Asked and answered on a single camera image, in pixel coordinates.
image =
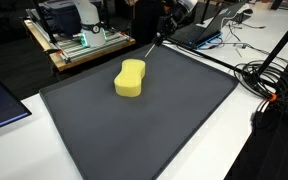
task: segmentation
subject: yellow sponge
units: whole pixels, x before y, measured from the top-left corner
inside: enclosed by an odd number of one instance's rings
[[[116,93],[126,97],[136,97],[140,95],[144,75],[144,61],[138,59],[127,59],[123,61],[122,70],[114,80]]]

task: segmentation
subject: desk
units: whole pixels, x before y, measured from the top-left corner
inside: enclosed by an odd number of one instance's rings
[[[27,31],[29,31],[29,33],[32,34],[32,36],[36,39],[36,41],[43,48],[43,51],[48,50],[48,49],[53,49],[51,44],[43,37],[43,35],[37,30],[37,28],[32,24],[30,20],[24,20],[23,24],[25,28],[27,29]],[[123,44],[112,46],[111,48],[108,48],[108,49],[103,49],[93,54],[92,56],[85,57],[78,61],[65,63],[64,60],[61,58],[61,56],[55,53],[50,55],[50,60],[52,61],[53,65],[58,71],[64,71],[66,69],[75,67],[77,65],[83,64],[85,62],[91,61],[93,59],[99,58],[101,56],[118,51],[120,49],[126,48],[134,44],[135,44],[135,39],[130,38],[129,41],[125,41]]]
[[[245,27],[236,34],[243,41],[270,51],[288,28],[288,11],[258,10],[255,13],[258,15],[245,23],[265,24],[267,29],[261,31]],[[271,21],[276,17],[279,22]],[[224,36],[227,32],[226,28],[223,29]],[[249,37],[253,33],[257,34],[257,38]],[[232,65],[243,62],[229,45],[205,53]],[[288,59],[288,49],[284,49],[280,56]],[[231,73],[208,60],[192,57]],[[252,131],[251,115],[261,101],[240,85],[237,86],[158,179],[223,179]],[[34,95],[23,100],[23,103],[33,115],[0,129],[0,180],[82,179],[40,96]]]

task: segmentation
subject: wooden desk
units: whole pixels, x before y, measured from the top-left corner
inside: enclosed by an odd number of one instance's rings
[[[43,35],[37,30],[37,28],[32,24],[32,22],[30,20],[24,20],[23,22],[25,28],[30,32],[30,34],[32,34],[32,36],[36,39],[36,41],[41,45],[41,47],[43,48],[43,50],[48,50],[48,49],[53,49],[53,47],[51,46],[50,42],[48,42]],[[129,47],[131,45],[135,44],[135,39],[130,38],[130,41],[125,41],[125,43],[120,44],[120,45],[116,45],[112,48],[109,49],[103,49],[102,51],[99,51],[95,54],[93,54],[92,56],[88,56],[85,57],[81,60],[78,61],[72,61],[69,63],[65,63],[65,61],[62,59],[62,57],[58,54],[50,54],[50,60],[52,61],[52,64],[55,66],[55,68],[58,71],[64,71],[66,69],[78,66],[80,64],[83,64],[85,62],[91,61],[93,59],[99,58],[101,56],[104,56],[106,54],[110,54],[112,52],[118,51],[120,49]]]

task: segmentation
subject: black mat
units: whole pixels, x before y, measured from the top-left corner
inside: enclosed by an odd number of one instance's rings
[[[166,47],[146,58],[142,94],[120,97],[121,62],[148,46],[40,91],[85,179],[156,178],[237,81]]]

